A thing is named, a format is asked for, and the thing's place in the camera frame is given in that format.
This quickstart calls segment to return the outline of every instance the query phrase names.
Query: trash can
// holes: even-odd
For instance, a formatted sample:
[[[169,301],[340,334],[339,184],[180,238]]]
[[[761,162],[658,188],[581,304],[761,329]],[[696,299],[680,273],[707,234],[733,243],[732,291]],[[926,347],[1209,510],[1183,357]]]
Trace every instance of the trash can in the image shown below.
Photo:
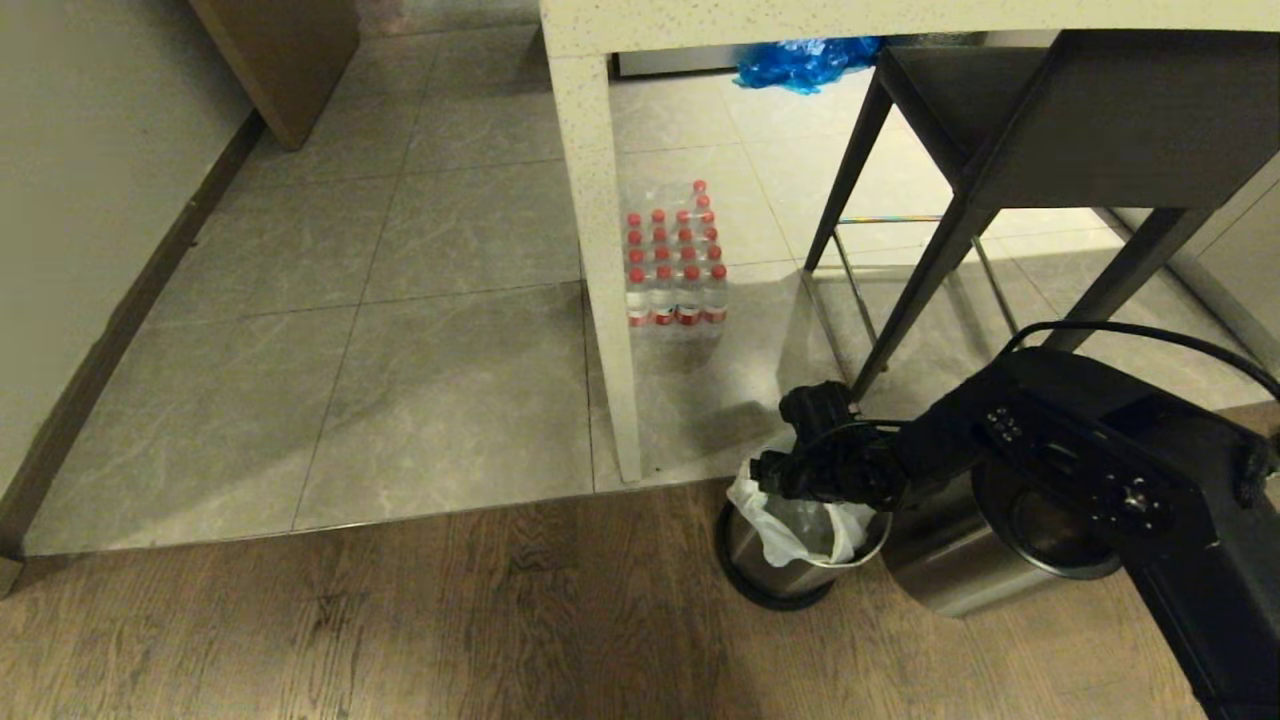
[[[792,501],[771,498],[769,502],[781,507]],[[774,568],[764,559],[760,534],[732,502],[726,502],[716,524],[716,553],[730,583],[751,602],[769,610],[804,610],[826,597],[836,578],[876,556],[888,537],[892,520],[888,512],[876,514],[867,525],[865,541],[847,562],[796,559]],[[788,523],[788,527],[805,544],[831,547],[829,537],[822,537],[831,532],[829,524],[827,528],[818,524],[801,528]]]
[[[1060,510],[998,461],[899,510],[882,552],[909,596],[950,618],[1120,568],[1088,520]]]

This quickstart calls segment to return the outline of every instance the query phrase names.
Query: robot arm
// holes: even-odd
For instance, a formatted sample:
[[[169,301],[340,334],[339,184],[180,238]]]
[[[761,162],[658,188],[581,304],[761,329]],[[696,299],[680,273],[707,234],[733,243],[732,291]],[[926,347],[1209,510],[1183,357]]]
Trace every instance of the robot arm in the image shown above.
[[[753,474],[783,497],[893,510],[988,461],[1088,518],[1213,719],[1280,715],[1280,520],[1265,438],[1087,357],[1002,355],[896,433],[838,383],[796,388],[796,450]]]

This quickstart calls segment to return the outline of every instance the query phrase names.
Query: stool leg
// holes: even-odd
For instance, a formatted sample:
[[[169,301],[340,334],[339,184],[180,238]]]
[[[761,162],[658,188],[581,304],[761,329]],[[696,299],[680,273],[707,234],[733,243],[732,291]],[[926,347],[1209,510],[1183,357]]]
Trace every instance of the stool leg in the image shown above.
[[[1066,320],[1106,320],[1151,279],[1212,215],[1208,209],[1157,208],[1066,314]],[[1093,331],[1053,331],[1044,347],[1074,352]]]
[[[872,86],[863,99],[863,109],[858,113],[858,123],[854,126],[854,135],[849,137],[849,146],[845,149],[845,158],[840,161],[840,170],[836,172],[836,182],[831,186],[831,195],[827,196],[827,206],[822,210],[822,219],[818,220],[818,232],[813,236],[813,245],[809,246],[809,258],[804,263],[804,269],[813,272],[822,260],[822,252],[827,250],[832,231],[840,214],[845,211],[845,204],[854,192],[858,176],[863,174],[867,158],[872,154],[876,138],[884,127],[884,118],[888,117],[893,100],[888,91],[879,82],[879,69],[872,77]]]
[[[858,373],[858,379],[854,380],[854,400],[861,400],[867,395],[872,380],[888,363],[890,355],[897,350],[906,331],[911,329],[915,319],[929,304],[929,299],[937,292],[938,286],[973,249],[973,237],[982,234],[982,231],[987,229],[995,217],[995,210],[970,208],[960,197],[951,200],[946,214],[942,215],[942,222],[933,232],[933,240],[924,249],[924,255],[915,265],[915,270],[911,272],[911,278],[906,281],[906,287],[899,296],[893,313],[884,323],[879,340],[876,341],[870,355],[863,363],[863,369]]]

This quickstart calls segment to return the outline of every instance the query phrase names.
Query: baseboard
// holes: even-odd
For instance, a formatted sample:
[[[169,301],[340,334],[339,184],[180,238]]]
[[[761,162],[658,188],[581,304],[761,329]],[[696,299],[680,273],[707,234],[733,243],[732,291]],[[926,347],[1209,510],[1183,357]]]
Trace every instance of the baseboard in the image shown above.
[[[200,190],[192,195],[191,201],[174,220],[173,227],[111,314],[102,337],[90,348],[49,418],[40,427],[27,457],[18,468],[4,497],[0,497],[0,556],[22,557],[22,538],[27,534],[40,503],[49,492],[49,486],[58,475],[67,454],[70,452],[72,443],[84,427],[102,388],[106,387],[116,364],[137,334],[142,320],[155,305],[160,291],[178,268],[182,256],[195,242],[200,228],[253,150],[264,127],[261,115],[253,111],[232,137]]]

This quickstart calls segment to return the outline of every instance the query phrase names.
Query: black stool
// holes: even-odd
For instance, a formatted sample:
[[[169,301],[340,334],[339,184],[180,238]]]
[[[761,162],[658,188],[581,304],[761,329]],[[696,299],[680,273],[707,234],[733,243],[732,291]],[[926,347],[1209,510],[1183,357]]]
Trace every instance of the black stool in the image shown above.
[[[886,47],[805,270],[893,104],[955,196],[873,338],[855,398],[1004,208],[1155,209],[1066,315],[1110,318],[1280,151],[1280,35],[1065,31],[1048,49]],[[1088,334],[1057,331],[1044,345],[1069,351]]]

